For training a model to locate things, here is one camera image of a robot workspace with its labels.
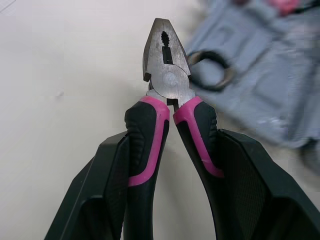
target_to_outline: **pink handle grip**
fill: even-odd
[[[190,131],[190,134],[192,136],[192,140],[194,142],[194,145],[196,146],[197,152],[201,158],[201,161],[205,167],[205,169],[213,176],[218,178],[223,178],[224,173],[221,169],[217,168],[210,158],[210,155],[208,153],[208,150],[206,148],[206,145],[204,143],[202,134],[207,134],[207,132],[201,133],[195,118],[195,108],[201,104],[203,101],[200,97],[194,97],[193,99],[189,100],[187,103],[185,103],[181,108],[179,108],[175,114],[173,115],[174,123],[178,126],[178,124],[182,122],[187,122],[188,129]],[[213,110],[213,107],[205,104],[206,108],[203,109],[200,118],[209,118],[211,116],[208,115],[208,112],[206,111],[208,108]]]

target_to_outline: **pliers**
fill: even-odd
[[[169,20],[156,18],[143,52],[143,80],[149,91],[125,113],[130,139],[128,203],[124,221],[126,240],[153,239],[152,209],[157,174],[169,131],[174,123],[207,190],[211,180],[224,177],[215,162],[215,109],[190,88],[188,57]],[[212,199],[211,207],[216,204]]]
[[[320,239],[320,213],[262,145],[217,129],[215,109],[189,88],[186,53],[172,25],[155,19],[143,52],[149,90],[73,179],[45,240],[153,240],[153,199],[174,123],[205,188],[216,239]]]

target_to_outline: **gray tool bag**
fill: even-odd
[[[192,82],[255,134],[303,149],[320,173],[320,1],[285,13],[272,1],[212,1],[186,48]]]

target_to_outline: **plier jaw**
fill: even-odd
[[[150,82],[148,96],[173,105],[175,111],[195,97],[190,89],[186,52],[167,19],[156,18],[143,52],[143,80]]]

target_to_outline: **black rubber grip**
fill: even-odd
[[[194,118],[211,161],[219,168],[220,164],[215,157],[217,140],[217,114],[215,109],[203,101],[194,108]]]
[[[125,240],[153,240],[154,193],[169,131],[169,109],[164,103],[161,104],[160,111],[166,108],[162,113],[155,106],[142,101],[125,113],[130,140],[130,178],[123,229]],[[153,148],[155,142],[160,144],[159,148]],[[155,168],[146,170],[148,161],[152,160],[151,151],[157,155]]]

